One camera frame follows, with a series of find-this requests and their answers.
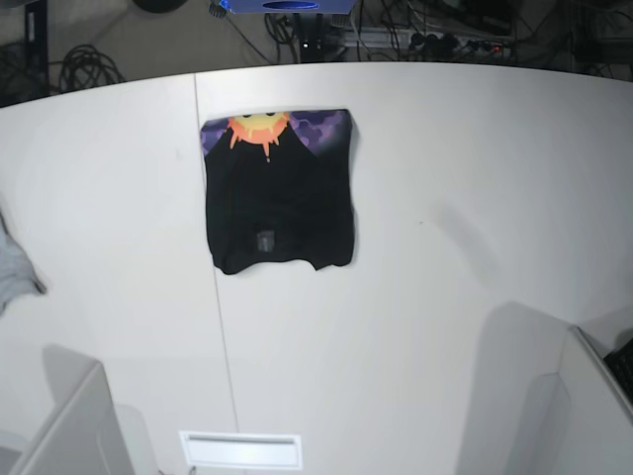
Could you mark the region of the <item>black T-shirt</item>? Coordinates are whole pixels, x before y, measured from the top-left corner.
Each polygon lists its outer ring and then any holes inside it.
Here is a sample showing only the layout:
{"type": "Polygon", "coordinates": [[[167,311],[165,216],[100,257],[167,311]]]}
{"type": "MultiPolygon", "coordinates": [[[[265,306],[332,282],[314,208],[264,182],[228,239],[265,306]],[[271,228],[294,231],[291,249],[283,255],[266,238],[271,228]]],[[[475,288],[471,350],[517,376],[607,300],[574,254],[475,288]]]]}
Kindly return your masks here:
{"type": "Polygon", "coordinates": [[[346,266],[354,254],[348,110],[280,111],[207,121],[207,241],[225,275],[259,263],[346,266]]]}

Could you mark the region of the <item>blue box at top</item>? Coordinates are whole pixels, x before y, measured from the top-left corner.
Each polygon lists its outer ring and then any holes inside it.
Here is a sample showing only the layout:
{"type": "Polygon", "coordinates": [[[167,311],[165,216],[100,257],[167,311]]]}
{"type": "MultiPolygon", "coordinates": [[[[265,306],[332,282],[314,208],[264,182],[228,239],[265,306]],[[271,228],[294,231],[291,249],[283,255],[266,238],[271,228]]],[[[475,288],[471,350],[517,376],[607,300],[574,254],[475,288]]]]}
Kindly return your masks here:
{"type": "Polygon", "coordinates": [[[356,0],[221,0],[216,4],[234,14],[348,14],[356,0]]]}

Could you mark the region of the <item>grey cloth at left edge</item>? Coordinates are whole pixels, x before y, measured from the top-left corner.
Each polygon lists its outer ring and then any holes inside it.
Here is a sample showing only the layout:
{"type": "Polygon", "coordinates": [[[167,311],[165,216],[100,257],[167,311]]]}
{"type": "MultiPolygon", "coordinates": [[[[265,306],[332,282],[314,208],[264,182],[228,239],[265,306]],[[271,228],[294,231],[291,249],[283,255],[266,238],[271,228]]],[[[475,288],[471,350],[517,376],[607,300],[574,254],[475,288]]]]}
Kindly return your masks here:
{"type": "Polygon", "coordinates": [[[1,214],[0,274],[1,316],[17,298],[47,292],[27,253],[11,235],[4,214],[1,214]]]}

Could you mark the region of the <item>black keyboard at right edge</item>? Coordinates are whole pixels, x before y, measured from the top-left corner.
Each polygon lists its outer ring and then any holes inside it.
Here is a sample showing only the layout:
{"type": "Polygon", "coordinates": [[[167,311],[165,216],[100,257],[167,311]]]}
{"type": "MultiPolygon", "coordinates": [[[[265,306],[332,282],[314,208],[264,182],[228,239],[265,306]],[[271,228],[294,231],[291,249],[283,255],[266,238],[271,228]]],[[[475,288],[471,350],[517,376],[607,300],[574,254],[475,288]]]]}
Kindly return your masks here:
{"type": "Polygon", "coordinates": [[[633,340],[610,352],[604,362],[629,401],[633,398],[633,340]]]}

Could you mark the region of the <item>black panel at left top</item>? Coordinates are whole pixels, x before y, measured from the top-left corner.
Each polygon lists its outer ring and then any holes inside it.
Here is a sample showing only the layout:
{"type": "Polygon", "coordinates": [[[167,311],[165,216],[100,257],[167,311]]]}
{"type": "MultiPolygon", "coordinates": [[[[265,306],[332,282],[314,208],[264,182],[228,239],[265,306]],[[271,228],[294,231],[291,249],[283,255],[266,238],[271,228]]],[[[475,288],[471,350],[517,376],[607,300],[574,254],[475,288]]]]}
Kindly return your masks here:
{"type": "Polygon", "coordinates": [[[48,72],[48,1],[30,1],[25,13],[25,58],[27,66],[48,72]]]}

